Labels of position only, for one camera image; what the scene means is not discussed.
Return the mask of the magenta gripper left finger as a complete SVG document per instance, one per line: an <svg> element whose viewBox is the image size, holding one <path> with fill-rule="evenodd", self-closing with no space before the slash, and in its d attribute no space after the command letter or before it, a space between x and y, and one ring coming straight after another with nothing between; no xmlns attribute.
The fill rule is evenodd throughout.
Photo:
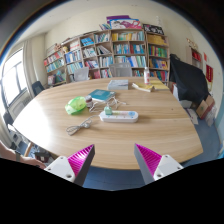
<svg viewBox="0 0 224 224"><path fill-rule="evenodd" d="M89 145L69 157L59 156L45 171L82 186L94 155L95 146Z"/></svg>

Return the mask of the person's hand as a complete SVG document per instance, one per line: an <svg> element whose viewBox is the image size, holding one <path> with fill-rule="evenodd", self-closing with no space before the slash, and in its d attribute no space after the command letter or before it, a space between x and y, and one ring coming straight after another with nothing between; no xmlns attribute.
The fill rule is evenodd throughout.
<svg viewBox="0 0 224 224"><path fill-rule="evenodd" d="M21 156L17 151L7 148L2 143L1 140L0 140L0 158L11 160L11 161L16 161L16 162L21 162L21 163L28 164L28 165L33 165L33 166L39 167L41 169L46 168L45 164L42 163L41 161L39 161L35 158Z"/></svg>

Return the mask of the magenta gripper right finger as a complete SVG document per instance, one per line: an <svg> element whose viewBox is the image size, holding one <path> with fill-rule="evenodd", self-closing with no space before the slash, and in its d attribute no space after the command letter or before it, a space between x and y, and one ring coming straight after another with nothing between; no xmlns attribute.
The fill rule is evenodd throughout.
<svg viewBox="0 0 224 224"><path fill-rule="evenodd" d="M160 155L139 144L134 145L134 155L145 184L157 181L183 168L170 155Z"/></svg>

